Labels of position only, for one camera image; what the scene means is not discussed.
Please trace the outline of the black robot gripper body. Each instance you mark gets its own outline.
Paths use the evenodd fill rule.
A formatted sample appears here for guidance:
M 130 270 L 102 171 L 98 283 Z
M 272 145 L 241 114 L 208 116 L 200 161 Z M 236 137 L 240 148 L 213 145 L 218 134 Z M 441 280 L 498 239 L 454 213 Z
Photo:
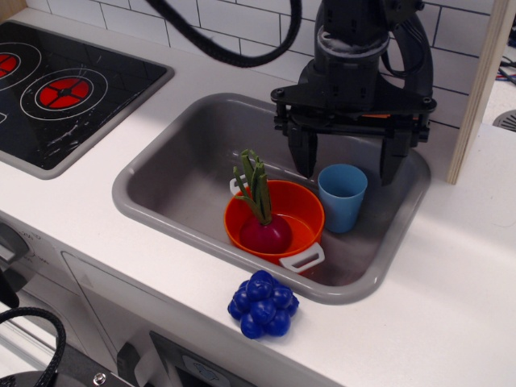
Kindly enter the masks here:
M 335 79 L 315 71 L 310 62 L 303 75 L 305 82 L 275 89 L 274 123 L 284 134 L 293 127 L 322 134 L 393 138 L 403 131 L 410 142 L 426 142 L 429 117 L 415 97 L 388 81 L 379 73 L 348 70 Z M 388 119 L 365 119 L 363 114 L 391 114 Z

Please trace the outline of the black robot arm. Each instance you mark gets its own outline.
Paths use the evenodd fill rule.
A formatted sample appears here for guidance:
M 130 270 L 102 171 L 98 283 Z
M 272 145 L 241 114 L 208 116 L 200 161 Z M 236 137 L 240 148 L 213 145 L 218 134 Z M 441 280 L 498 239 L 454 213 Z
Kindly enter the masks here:
M 314 59 L 294 86 L 275 89 L 275 127 L 296 170 L 311 177 L 318 135 L 380 138 L 380 178 L 390 184 L 409 150 L 425 142 L 433 62 L 417 16 L 422 1 L 324 1 L 314 28 Z

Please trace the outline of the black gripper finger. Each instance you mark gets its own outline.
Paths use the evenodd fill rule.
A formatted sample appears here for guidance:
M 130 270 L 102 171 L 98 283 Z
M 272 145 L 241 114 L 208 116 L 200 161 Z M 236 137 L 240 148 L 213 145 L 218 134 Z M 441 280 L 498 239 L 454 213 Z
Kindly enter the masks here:
M 292 128 L 289 130 L 288 144 L 296 170 L 303 177 L 312 177 L 317 160 L 317 135 L 311 131 Z
M 390 185 L 410 151 L 410 137 L 384 138 L 381 146 L 380 177 L 382 185 Z

